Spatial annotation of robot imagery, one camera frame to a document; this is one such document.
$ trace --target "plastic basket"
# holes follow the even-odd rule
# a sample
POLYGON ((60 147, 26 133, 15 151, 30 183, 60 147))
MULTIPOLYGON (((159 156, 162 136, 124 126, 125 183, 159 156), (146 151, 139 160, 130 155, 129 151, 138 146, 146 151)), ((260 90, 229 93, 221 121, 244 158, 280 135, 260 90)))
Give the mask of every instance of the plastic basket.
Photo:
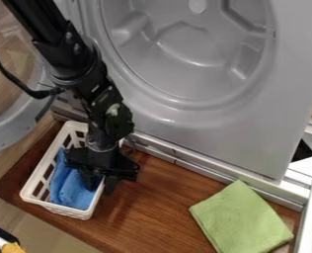
POLYGON ((39 162, 37 168, 27 181, 20 193, 20 197, 28 203, 36 204, 45 209, 78 219, 87 220, 94 212, 102 191, 105 188, 105 177, 102 179, 98 190, 91 202, 89 208, 85 211, 51 203, 49 193, 49 183, 56 165, 56 156, 60 147, 70 148, 82 147, 85 145, 85 135, 88 131, 88 125, 77 122, 67 122, 56 136, 54 142, 50 145, 44 157, 39 162))

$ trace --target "blue cloth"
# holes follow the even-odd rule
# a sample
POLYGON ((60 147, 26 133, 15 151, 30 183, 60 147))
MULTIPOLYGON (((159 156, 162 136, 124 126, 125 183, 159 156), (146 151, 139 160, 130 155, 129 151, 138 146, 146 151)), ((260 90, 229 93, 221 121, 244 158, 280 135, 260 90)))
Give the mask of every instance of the blue cloth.
POLYGON ((66 167, 64 149, 58 152, 56 168, 50 181, 50 201, 66 207, 87 210, 96 191, 88 191, 76 169, 66 167))
POLYGON ((95 192, 88 191, 79 172, 72 170, 60 191, 59 198, 65 206, 77 210, 87 210, 94 199, 95 192))
POLYGON ((60 148, 57 153, 56 166, 53 172, 53 175, 50 180, 50 202, 58 205, 62 205, 62 202, 59 198, 59 193, 63 186, 63 183, 66 181, 71 168, 65 166, 64 163, 64 149, 60 148))

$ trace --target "wooden shelf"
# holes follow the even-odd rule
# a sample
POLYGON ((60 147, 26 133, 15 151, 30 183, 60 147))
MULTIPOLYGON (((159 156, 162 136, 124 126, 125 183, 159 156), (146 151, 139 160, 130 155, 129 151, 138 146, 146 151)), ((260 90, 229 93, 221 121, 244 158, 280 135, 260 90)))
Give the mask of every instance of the wooden shelf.
MULTIPOLYGON (((0 198, 104 252, 216 252, 188 208, 225 185, 174 164, 136 152, 142 171, 137 183, 122 181, 103 196, 87 221, 53 214, 25 203, 19 193, 60 130, 55 125, 0 180, 0 198)), ((296 235, 300 213, 270 203, 296 235)), ((293 252, 294 241, 274 252, 293 252)))

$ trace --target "black cable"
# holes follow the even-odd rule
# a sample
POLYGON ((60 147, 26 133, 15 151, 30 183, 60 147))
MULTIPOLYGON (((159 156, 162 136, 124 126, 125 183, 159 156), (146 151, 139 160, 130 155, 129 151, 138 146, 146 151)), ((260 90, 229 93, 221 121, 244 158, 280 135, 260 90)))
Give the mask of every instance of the black cable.
POLYGON ((12 73, 10 73, 8 70, 4 68, 0 61, 0 72, 11 82, 13 82, 15 85, 17 85, 20 89, 22 89, 25 93, 27 93, 29 96, 35 98, 35 99, 44 99, 46 97, 55 96, 62 92, 64 92, 64 89, 56 87, 50 90, 38 90, 34 91, 30 89, 26 84, 24 84, 21 80, 19 80, 16 76, 14 76, 12 73))

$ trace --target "green cloth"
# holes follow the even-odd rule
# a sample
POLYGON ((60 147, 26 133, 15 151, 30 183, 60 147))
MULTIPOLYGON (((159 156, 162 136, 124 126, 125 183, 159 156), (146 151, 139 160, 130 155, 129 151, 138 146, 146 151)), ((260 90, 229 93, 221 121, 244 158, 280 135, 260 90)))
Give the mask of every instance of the green cloth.
POLYGON ((190 212, 218 253, 265 253, 293 238, 269 204, 242 181, 190 212))

